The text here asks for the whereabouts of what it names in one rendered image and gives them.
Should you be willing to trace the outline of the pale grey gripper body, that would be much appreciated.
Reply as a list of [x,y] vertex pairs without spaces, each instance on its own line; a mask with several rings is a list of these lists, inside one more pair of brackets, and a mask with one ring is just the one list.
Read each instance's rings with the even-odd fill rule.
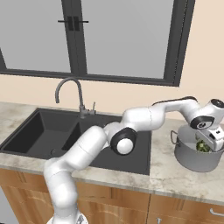
[[217,137],[214,133],[201,133],[201,138],[214,152],[220,151],[224,144],[224,138]]

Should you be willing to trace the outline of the green broccoli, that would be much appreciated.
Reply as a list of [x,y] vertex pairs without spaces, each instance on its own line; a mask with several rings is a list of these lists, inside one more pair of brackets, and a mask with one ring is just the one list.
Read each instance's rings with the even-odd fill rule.
[[202,152],[209,152],[211,148],[203,140],[199,140],[196,143],[196,150]]

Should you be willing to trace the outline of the grey metal pot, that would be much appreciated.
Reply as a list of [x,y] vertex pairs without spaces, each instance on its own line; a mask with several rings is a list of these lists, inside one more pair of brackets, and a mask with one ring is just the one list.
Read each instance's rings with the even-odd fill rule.
[[220,162],[224,153],[224,145],[220,150],[214,152],[202,152],[196,150],[196,130],[188,125],[179,127],[176,133],[177,139],[171,142],[175,145],[174,155],[178,162],[185,168],[194,172],[211,172]]

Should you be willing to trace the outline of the black double sink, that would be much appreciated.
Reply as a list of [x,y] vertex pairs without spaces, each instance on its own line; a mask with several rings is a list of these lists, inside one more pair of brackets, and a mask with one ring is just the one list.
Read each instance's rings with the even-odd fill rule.
[[[0,143],[0,152],[29,158],[50,159],[63,156],[88,128],[119,122],[115,115],[88,115],[81,119],[77,112],[37,108]],[[148,175],[151,163],[151,133],[137,134],[135,149],[119,156],[104,149],[91,163],[93,167]]]

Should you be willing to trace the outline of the wooden drawer front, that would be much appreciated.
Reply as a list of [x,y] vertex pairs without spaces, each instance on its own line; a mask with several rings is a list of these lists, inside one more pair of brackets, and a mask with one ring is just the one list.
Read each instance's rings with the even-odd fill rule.
[[157,224],[157,218],[160,224],[224,224],[224,217],[212,215],[210,208],[224,214],[224,204],[152,194],[147,224]]

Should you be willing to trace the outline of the wooden cupboard front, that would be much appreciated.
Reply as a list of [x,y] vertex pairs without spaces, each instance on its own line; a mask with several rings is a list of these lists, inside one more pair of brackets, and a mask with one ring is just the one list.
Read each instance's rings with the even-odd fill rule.
[[[78,208],[89,224],[145,224],[149,194],[84,182],[76,186]],[[43,176],[0,168],[0,187],[19,224],[46,224],[52,218]]]

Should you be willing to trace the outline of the dark framed window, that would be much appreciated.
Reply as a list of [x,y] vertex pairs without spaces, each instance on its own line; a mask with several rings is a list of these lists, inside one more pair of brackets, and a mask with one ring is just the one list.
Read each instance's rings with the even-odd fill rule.
[[0,0],[0,74],[177,87],[195,0]]

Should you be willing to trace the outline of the dark grey curved tap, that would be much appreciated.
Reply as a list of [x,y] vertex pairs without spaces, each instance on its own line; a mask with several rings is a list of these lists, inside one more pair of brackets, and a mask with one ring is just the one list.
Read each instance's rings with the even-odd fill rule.
[[84,105],[84,101],[83,101],[83,95],[82,95],[82,88],[81,88],[81,84],[80,82],[74,78],[74,77],[68,77],[63,79],[58,86],[56,87],[55,90],[55,102],[59,103],[60,102],[60,89],[61,87],[68,81],[73,81],[76,83],[77,88],[78,88],[78,93],[79,93],[79,101],[80,101],[80,106],[79,106],[79,110],[80,110],[80,118],[84,119],[86,116],[94,116],[96,114],[96,110],[94,108],[92,109],[87,109]]

